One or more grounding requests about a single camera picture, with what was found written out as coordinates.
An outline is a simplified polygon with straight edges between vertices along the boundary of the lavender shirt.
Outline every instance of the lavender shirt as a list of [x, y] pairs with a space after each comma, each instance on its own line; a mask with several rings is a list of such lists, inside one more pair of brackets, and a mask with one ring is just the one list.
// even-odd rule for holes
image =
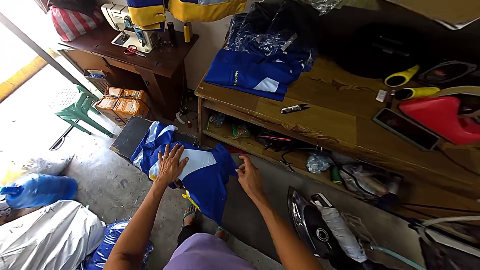
[[196, 233], [173, 252], [163, 270], [256, 270], [249, 262], [233, 253], [220, 238]]

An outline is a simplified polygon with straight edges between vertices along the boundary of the red scissors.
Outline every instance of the red scissors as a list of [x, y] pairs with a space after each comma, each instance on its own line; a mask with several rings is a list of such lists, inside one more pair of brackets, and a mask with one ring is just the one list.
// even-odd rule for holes
[[135, 45], [129, 45], [127, 48], [123, 50], [123, 53], [125, 53], [126, 55], [136, 54], [136, 55], [146, 57], [146, 55], [138, 51], [137, 46]]

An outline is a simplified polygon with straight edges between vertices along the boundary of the foot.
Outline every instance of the foot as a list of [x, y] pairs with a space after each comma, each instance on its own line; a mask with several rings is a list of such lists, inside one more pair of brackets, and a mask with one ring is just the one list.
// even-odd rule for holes
[[[185, 210], [185, 213], [188, 213], [190, 211], [193, 211], [195, 210], [195, 206], [190, 206], [188, 207], [186, 210]], [[187, 226], [187, 225], [192, 225], [193, 224], [193, 221], [195, 220], [195, 216], [192, 214], [186, 216], [184, 219], [183, 219], [183, 226]]]
[[215, 236], [226, 242], [228, 234], [224, 230], [218, 230]]

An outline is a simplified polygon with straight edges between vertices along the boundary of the yellow painted curb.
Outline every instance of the yellow painted curb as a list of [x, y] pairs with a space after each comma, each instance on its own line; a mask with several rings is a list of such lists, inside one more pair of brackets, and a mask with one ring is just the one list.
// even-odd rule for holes
[[[56, 58], [59, 54], [52, 49], [47, 49], [47, 53]], [[4, 101], [9, 95], [17, 90], [28, 79], [47, 65], [47, 62], [40, 56], [35, 57], [28, 65], [17, 71], [12, 77], [0, 84], [0, 102]]]

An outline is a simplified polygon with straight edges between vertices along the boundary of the red and white striped bag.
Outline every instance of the red and white striped bag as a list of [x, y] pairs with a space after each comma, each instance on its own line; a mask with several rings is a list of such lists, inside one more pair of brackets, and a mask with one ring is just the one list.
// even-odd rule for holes
[[50, 6], [49, 12], [53, 26], [63, 41], [72, 41], [86, 32], [95, 29], [103, 21], [103, 15], [97, 7], [93, 17], [83, 13]]

